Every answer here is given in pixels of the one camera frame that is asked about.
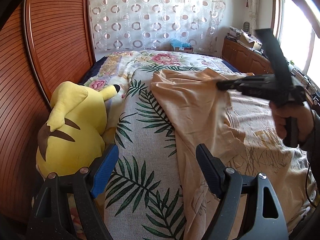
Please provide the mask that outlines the person's right hand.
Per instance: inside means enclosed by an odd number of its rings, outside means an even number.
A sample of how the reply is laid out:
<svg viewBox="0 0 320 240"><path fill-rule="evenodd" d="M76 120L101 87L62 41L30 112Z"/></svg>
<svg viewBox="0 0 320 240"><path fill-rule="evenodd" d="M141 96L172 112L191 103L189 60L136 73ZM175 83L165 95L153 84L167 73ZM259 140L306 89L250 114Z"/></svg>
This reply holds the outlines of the person's right hand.
<svg viewBox="0 0 320 240"><path fill-rule="evenodd" d="M298 140L300 142L306 141L314 127L313 114L308 107L292 103L278 107L272 101L270 101L269 106L272 112L276 133L280 139L284 139L287 135L285 129L286 118L296 118Z"/></svg>

